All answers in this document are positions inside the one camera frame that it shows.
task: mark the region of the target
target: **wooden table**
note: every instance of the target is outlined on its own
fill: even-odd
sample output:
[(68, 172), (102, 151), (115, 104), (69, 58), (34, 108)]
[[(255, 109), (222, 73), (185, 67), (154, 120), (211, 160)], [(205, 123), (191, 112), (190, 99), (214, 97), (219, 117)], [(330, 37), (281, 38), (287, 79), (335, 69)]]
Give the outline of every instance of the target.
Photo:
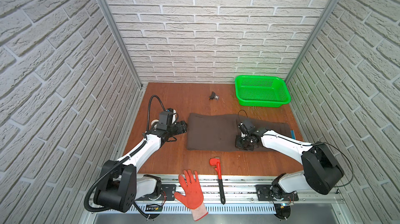
[[(218, 101), (208, 99), (212, 91), (220, 97)], [(234, 85), (152, 82), (147, 86), (124, 154), (143, 138), (142, 133), (145, 132), (147, 124), (148, 101), (152, 95), (160, 97), (165, 108), (175, 109), (179, 114), (179, 121), (187, 122), (190, 113), (236, 114), (239, 110), (244, 109), (251, 118), (270, 122), (287, 122), (290, 129), (294, 130), (296, 139), (303, 141), (288, 105), (279, 108), (241, 106), (236, 98)], [(162, 110), (160, 103), (154, 98), (150, 111), (150, 122), (158, 119), (158, 114)], [(277, 176), (284, 172), (292, 173), (303, 169), (300, 163), (277, 151), (188, 151), (186, 149), (187, 134), (178, 135), (176, 138), (176, 142), (167, 142), (154, 152), (141, 167), (139, 173), (181, 174), (184, 169), (191, 169), (192, 171), (197, 170), (199, 174), (216, 174), (209, 164), (210, 158), (213, 157), (221, 158), (223, 175)]]

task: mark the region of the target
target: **red glove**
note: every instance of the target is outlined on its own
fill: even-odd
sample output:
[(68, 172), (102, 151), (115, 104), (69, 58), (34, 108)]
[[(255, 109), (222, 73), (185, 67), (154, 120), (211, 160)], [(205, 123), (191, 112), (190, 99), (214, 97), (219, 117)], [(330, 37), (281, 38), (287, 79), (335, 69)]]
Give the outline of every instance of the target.
[(195, 180), (190, 170), (189, 172), (184, 170), (183, 173), (185, 174), (186, 181), (183, 179), (182, 175), (179, 175), (178, 179), (180, 186), (185, 191), (185, 195), (175, 192), (174, 196), (178, 201), (182, 202), (183, 205), (192, 210), (193, 220), (197, 221), (208, 214), (206, 206), (203, 203), (204, 197), (200, 187), (199, 176), (197, 171), (195, 171)]

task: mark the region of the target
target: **white brick wall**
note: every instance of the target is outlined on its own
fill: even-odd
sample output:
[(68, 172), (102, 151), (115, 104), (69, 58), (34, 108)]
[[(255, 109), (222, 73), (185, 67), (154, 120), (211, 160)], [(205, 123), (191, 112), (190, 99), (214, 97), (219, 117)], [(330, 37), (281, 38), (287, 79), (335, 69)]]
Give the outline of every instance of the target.
[(0, 45), (0, 223), (77, 223), (136, 83), (96, 0), (0, 0)]
[(303, 136), (352, 162), (341, 193), (357, 223), (400, 221), (399, 2), (340, 0), (288, 85)]
[(285, 78), (327, 1), (107, 0), (144, 84)]

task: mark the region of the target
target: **folded brown cloth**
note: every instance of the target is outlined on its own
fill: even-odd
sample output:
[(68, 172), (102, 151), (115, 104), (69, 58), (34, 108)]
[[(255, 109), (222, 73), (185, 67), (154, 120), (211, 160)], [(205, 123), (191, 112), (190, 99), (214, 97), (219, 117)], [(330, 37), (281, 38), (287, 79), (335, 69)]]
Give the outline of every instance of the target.
[[(256, 128), (265, 127), (286, 137), (291, 137), (287, 123), (267, 122), (251, 118)], [(240, 134), (237, 114), (205, 116), (191, 113), (187, 121), (187, 146), (190, 151), (243, 151), (235, 147), (236, 135)], [(258, 147), (254, 151), (270, 151), (270, 148)]]

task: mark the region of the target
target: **green plastic basket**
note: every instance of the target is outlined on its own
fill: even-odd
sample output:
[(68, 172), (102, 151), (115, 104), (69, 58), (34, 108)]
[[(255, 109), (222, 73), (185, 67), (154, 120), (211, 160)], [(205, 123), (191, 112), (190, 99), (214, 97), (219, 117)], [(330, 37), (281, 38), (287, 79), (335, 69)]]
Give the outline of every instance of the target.
[(279, 77), (237, 76), (236, 97), (243, 106), (281, 107), (291, 100), (285, 81)]

